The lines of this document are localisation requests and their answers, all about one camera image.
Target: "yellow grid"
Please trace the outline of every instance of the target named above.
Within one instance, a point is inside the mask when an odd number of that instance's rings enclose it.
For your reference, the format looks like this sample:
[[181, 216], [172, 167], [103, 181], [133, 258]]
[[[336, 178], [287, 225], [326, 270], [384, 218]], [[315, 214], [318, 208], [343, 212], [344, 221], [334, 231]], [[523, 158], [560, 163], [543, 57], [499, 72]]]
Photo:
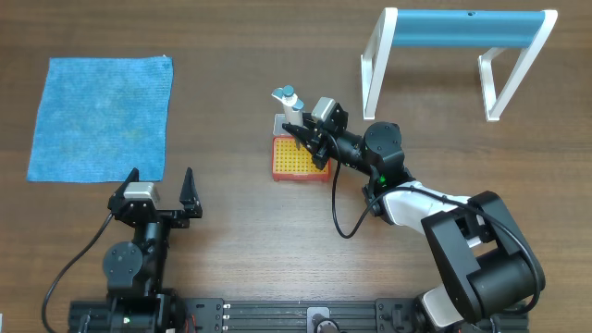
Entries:
[[278, 174], [326, 174], [328, 164], [323, 170], [313, 164], [311, 154], [306, 148], [296, 148], [293, 138], [276, 138], [274, 140], [274, 172]]

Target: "white frame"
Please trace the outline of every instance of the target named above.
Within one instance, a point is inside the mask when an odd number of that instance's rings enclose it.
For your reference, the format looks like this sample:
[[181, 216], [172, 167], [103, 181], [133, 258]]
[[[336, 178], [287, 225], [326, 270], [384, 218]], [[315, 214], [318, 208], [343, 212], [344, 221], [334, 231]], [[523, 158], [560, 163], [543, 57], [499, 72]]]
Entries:
[[[524, 75], [530, 69], [530, 66], [535, 61], [535, 58], [537, 58], [538, 53], [553, 30], [553, 26], [557, 21], [557, 11], [543, 10], [543, 12], [545, 13], [543, 24], [536, 32], [533, 42], [527, 48], [522, 49], [518, 61], [512, 70], [512, 74], [499, 96], [496, 96], [491, 61], [502, 53], [505, 48], [493, 47], [478, 58], [483, 104], [487, 121], [500, 120], [501, 113], [510, 102]], [[389, 61], [398, 14], [399, 11], [394, 7], [387, 7], [382, 11], [364, 53], [361, 55], [364, 120], [373, 120], [376, 115], [376, 105]]]

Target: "blue towel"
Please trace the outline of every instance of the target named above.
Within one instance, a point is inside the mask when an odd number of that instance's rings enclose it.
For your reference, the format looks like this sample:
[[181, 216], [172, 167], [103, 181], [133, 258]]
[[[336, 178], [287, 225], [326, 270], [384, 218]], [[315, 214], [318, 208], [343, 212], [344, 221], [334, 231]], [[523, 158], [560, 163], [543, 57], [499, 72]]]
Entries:
[[162, 180], [172, 59], [53, 58], [29, 181]]

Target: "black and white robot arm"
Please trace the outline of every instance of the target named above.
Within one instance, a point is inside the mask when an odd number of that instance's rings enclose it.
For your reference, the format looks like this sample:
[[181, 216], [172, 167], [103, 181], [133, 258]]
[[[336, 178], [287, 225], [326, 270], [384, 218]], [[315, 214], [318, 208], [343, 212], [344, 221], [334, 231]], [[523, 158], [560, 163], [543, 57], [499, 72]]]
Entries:
[[[358, 136], [346, 130], [347, 121], [339, 103], [323, 97], [312, 113], [303, 114], [303, 126], [283, 128], [317, 167], [334, 158], [338, 167], [368, 175], [363, 194], [374, 216], [425, 235], [443, 284], [418, 298], [425, 317], [418, 325], [440, 330], [462, 320], [476, 323], [533, 296], [514, 312], [530, 311], [545, 288], [544, 273], [500, 197], [491, 191], [468, 197], [430, 190], [404, 166], [397, 124], [377, 122]], [[471, 248], [492, 241], [496, 249], [475, 257]]]

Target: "blue cloth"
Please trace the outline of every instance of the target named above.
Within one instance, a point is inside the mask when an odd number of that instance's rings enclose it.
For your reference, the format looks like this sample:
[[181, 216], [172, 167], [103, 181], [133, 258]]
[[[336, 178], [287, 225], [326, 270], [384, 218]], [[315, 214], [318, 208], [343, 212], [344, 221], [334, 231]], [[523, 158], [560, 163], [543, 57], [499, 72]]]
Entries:
[[50, 59], [27, 180], [162, 180], [172, 82], [164, 56]]

